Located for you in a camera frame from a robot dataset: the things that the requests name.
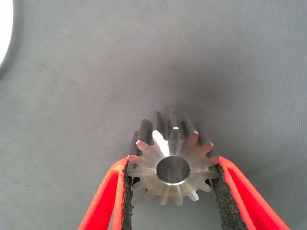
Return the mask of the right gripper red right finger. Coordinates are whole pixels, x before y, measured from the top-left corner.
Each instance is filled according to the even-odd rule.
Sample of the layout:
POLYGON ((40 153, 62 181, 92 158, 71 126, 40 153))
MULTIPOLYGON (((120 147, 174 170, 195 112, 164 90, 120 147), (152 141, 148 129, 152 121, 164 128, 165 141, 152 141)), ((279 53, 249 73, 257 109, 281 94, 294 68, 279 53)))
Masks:
POLYGON ((214 161, 219 177, 212 183, 222 229, 290 229, 234 163, 222 156, 214 161))

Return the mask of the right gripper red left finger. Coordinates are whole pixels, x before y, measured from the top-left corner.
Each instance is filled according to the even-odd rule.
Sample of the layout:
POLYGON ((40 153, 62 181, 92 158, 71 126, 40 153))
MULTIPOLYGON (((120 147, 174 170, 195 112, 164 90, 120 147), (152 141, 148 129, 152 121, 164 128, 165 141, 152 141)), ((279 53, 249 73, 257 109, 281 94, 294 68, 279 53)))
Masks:
POLYGON ((80 230, 132 229, 132 178, 127 174, 128 158, 115 162, 102 180, 81 221, 80 230))

